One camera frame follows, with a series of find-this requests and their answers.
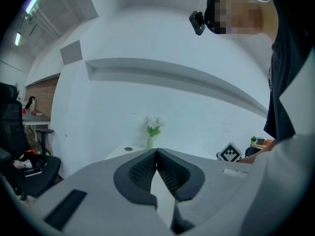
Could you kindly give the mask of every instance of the table leg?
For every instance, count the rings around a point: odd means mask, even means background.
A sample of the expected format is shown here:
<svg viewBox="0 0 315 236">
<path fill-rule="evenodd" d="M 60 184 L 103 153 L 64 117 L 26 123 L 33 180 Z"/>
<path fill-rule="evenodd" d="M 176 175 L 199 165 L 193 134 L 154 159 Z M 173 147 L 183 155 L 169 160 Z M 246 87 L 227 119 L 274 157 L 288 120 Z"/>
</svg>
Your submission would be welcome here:
<svg viewBox="0 0 315 236">
<path fill-rule="evenodd" d="M 33 130 L 34 130 L 35 142 L 37 143 L 36 125 L 33 125 Z"/>
</svg>

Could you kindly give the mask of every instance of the small plant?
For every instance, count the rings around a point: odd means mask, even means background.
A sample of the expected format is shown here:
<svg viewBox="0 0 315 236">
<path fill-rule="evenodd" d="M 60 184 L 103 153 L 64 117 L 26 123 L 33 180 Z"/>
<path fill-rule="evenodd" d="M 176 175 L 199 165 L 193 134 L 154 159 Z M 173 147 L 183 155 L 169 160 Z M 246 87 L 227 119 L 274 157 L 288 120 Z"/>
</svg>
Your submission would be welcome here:
<svg viewBox="0 0 315 236">
<path fill-rule="evenodd" d="M 158 117 L 147 116 L 144 118 L 144 121 L 148 125 L 147 131 L 150 137 L 157 136 L 161 133 L 160 128 L 165 126 L 164 121 Z"/>
<path fill-rule="evenodd" d="M 256 142 L 256 140 L 257 140 L 256 136 L 253 136 L 253 137 L 251 138 L 251 142 L 252 142 L 252 144 L 253 144 L 253 143 L 255 143 L 255 142 Z"/>
</svg>

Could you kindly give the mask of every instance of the white device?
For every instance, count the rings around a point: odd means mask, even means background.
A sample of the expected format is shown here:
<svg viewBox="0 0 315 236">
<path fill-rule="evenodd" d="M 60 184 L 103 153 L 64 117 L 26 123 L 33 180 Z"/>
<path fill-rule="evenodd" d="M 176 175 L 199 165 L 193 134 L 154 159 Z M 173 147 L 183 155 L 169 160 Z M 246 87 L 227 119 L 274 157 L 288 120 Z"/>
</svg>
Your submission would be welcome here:
<svg viewBox="0 0 315 236">
<path fill-rule="evenodd" d="M 25 177 L 34 176 L 37 174 L 41 174 L 41 168 L 40 167 L 25 171 Z"/>
</svg>

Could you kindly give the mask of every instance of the black office chair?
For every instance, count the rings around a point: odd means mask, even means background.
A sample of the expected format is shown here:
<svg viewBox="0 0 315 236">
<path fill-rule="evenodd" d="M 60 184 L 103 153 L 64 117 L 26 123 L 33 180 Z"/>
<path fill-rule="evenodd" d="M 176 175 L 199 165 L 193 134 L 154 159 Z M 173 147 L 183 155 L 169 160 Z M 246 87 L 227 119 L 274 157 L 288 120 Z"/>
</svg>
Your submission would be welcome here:
<svg viewBox="0 0 315 236">
<path fill-rule="evenodd" d="M 37 198 L 50 188 L 57 177 L 61 161 L 57 157 L 45 155 L 45 134 L 50 129 L 36 130 L 42 134 L 43 156 L 47 165 L 42 173 L 25 177 L 25 170 L 12 166 L 25 150 L 30 149 L 22 122 L 22 104 L 16 100 L 18 96 L 15 86 L 0 83 L 0 168 L 2 174 L 13 188 L 16 195 L 25 200 L 27 195 Z"/>
<path fill-rule="evenodd" d="M 256 148 L 256 147 L 248 147 L 245 151 L 245 157 L 247 156 L 251 156 L 256 154 L 257 152 L 261 151 L 260 148 Z"/>
</svg>

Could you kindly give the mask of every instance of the brick wall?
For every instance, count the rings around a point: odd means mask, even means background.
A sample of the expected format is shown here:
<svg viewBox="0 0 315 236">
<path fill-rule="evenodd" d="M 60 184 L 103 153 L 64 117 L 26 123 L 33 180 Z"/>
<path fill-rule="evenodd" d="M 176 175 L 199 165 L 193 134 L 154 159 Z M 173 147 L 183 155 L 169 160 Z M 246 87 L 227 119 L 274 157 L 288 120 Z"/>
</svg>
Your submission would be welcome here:
<svg viewBox="0 0 315 236">
<path fill-rule="evenodd" d="M 25 101 L 29 101 L 30 96 L 36 98 L 36 110 L 41 111 L 46 116 L 51 116 L 54 94 L 59 77 L 42 81 L 26 88 Z M 47 125 L 39 125 L 37 128 L 47 128 Z M 41 141 L 41 135 L 37 134 L 38 140 Z M 49 139 L 46 136 L 46 148 L 51 151 Z"/>
</svg>

